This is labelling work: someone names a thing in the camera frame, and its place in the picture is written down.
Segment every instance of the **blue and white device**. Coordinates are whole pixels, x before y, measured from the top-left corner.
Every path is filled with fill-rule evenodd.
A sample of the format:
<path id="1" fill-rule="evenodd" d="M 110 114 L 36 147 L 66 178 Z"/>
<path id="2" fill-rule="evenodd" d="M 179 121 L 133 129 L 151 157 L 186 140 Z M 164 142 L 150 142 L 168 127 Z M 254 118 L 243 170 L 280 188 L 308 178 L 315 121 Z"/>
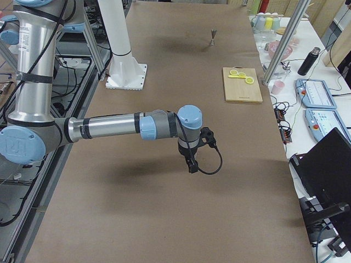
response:
<path id="1" fill-rule="evenodd" d="M 345 138 L 351 141 L 351 136 L 337 110 L 308 108 L 305 110 L 305 118 L 316 141 L 320 141 L 334 127 L 338 128 Z"/>
<path id="2" fill-rule="evenodd" d="M 327 83 L 320 79 L 296 80 L 296 92 L 307 108 L 337 108 Z"/>

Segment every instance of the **brown tabletop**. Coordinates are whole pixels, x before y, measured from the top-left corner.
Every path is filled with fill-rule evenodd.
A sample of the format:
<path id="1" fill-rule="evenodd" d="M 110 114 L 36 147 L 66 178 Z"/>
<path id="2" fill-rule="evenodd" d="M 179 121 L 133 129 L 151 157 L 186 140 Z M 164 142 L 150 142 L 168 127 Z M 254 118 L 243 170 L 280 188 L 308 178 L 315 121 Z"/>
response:
<path id="1" fill-rule="evenodd" d="M 222 67 L 263 74 L 246 9 L 136 2 L 127 25 L 133 55 L 149 67 L 144 89 L 101 83 L 87 116 L 194 104 L 223 168 L 188 174 L 176 139 L 80 141 L 26 262 L 313 262 L 267 88 L 262 104 L 224 100 Z M 197 160 L 204 170 L 219 163 L 210 148 Z"/>

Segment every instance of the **white stand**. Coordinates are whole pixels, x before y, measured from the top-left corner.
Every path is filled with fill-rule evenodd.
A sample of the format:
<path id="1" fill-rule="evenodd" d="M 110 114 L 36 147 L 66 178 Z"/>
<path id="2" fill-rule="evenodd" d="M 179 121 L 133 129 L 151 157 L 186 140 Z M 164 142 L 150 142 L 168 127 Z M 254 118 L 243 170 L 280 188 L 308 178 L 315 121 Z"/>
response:
<path id="1" fill-rule="evenodd" d="M 142 90 L 148 66 L 139 64 L 132 55 L 122 1 L 98 2 L 114 54 L 106 87 Z"/>

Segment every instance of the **blue joint cap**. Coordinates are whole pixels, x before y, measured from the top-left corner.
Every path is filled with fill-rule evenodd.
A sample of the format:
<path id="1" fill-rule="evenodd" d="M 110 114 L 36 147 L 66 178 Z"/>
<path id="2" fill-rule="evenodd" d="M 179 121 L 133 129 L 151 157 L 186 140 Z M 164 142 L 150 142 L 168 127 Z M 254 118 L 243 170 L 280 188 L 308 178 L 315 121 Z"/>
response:
<path id="1" fill-rule="evenodd" d="M 0 131 L 0 153 L 13 163 L 29 164 L 43 159 L 46 147 L 34 131 L 14 125 Z"/>
<path id="2" fill-rule="evenodd" d="M 64 25 L 64 27 L 61 29 L 62 32 L 65 33 L 82 33 L 85 29 L 85 23 L 81 23 L 81 24 L 68 24 L 68 25 Z"/>
<path id="3" fill-rule="evenodd" d="M 15 0 L 17 3 L 25 7 L 42 7 L 43 5 L 51 3 L 53 0 Z"/>
<path id="4" fill-rule="evenodd" d="M 12 22 L 12 21 L 18 21 L 18 18 L 15 15 L 5 15 L 1 18 L 1 20 L 5 22 Z"/>
<path id="5" fill-rule="evenodd" d="M 157 130 L 154 119 L 146 116 L 140 119 L 140 135 L 143 140 L 156 140 Z"/>
<path id="6" fill-rule="evenodd" d="M 9 45 L 17 45 L 20 39 L 20 34 L 13 30 L 4 30 L 0 33 L 0 39 Z"/>
<path id="7" fill-rule="evenodd" d="M 178 111 L 178 118 L 182 125 L 190 130 L 197 130 L 202 126 L 202 112 L 194 105 L 181 107 Z"/>

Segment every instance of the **pink cup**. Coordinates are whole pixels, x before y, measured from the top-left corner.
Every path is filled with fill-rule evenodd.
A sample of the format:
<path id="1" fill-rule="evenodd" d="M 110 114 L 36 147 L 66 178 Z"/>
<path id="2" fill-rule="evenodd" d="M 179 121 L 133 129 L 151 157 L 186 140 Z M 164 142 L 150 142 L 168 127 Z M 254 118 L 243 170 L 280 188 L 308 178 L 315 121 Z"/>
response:
<path id="1" fill-rule="evenodd" d="M 285 84 L 283 81 L 275 81 L 273 84 L 272 94 L 278 95 L 284 88 Z"/>

